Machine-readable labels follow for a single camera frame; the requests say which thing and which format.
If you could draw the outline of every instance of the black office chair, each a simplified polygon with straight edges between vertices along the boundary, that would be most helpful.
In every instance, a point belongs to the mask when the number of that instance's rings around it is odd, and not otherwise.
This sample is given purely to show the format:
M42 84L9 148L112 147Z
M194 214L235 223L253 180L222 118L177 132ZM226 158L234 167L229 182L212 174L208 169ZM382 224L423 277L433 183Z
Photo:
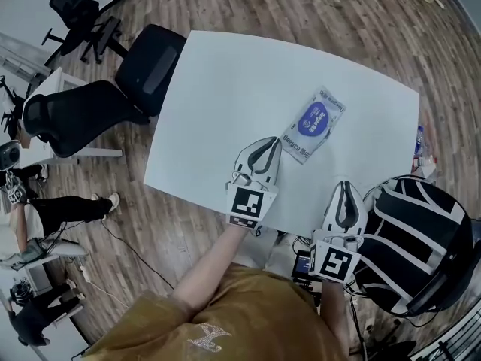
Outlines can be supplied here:
M410 361L409 355L416 347L416 341L404 341L390 344L375 353L368 351L369 361Z
M74 155L125 120L141 125L149 123L148 117L104 80L48 96L35 95L27 101L23 112L25 131L50 143L61 158Z
M404 178L369 213L356 283L383 310L414 317L452 306L481 259L471 221L448 193Z
M98 2L94 0L50 0L50 6L59 14L70 31L64 40L52 35L52 29L50 29L45 35L42 45L47 39L58 41L62 43L60 54L64 56L87 41L87 47L80 58L83 62L86 62L86 54L91 48L94 50L97 63L101 62L100 56L106 47L111 47L121 56L126 55L126 50L114 39L120 35L118 30L120 20L109 17L105 22L95 24L100 14Z
M115 81L146 115L159 114L185 43L183 36L149 24L127 52Z

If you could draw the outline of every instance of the tripod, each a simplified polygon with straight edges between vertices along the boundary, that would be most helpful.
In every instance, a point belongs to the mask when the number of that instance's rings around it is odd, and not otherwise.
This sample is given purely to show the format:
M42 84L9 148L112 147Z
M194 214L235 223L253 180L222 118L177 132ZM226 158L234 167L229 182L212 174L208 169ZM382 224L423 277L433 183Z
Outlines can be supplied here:
M22 118L23 104L25 103L25 99L18 96L15 91L10 91L7 84L5 84L5 76L3 75L0 76L0 88L5 89L8 98L14 104L14 109L11 111L11 113L4 113L2 120L0 120L0 124L3 124L4 120L7 120L5 122L3 132L8 132L10 139L14 140L17 137L18 120Z

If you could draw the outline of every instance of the black and white chair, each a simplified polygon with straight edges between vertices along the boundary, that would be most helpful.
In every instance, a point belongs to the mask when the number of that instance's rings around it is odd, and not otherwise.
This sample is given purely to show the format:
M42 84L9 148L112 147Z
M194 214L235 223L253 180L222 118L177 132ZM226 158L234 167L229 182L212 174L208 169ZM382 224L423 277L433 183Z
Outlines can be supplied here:
M448 193L412 178L382 188L364 239L356 282L399 317L452 306L481 258L465 209Z

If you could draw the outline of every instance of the power strip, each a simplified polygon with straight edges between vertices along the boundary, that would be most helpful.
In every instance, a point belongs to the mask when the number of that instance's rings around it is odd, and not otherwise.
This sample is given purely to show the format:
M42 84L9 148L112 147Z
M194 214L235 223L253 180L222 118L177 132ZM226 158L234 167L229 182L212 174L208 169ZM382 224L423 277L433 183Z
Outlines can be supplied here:
M85 279L86 282L88 282L89 284L92 283L92 278L90 277L90 274L89 272L87 271L87 269L85 268L85 266L80 266L80 271L82 272L82 275L83 275L83 278Z

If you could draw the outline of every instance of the brown t-shirt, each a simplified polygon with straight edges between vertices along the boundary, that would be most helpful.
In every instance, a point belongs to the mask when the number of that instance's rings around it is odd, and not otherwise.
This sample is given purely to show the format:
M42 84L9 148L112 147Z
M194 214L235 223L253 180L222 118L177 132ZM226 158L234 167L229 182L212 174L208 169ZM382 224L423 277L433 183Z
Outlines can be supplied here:
M285 278L232 265L189 322L148 293L85 356L87 361L345 360L312 297Z

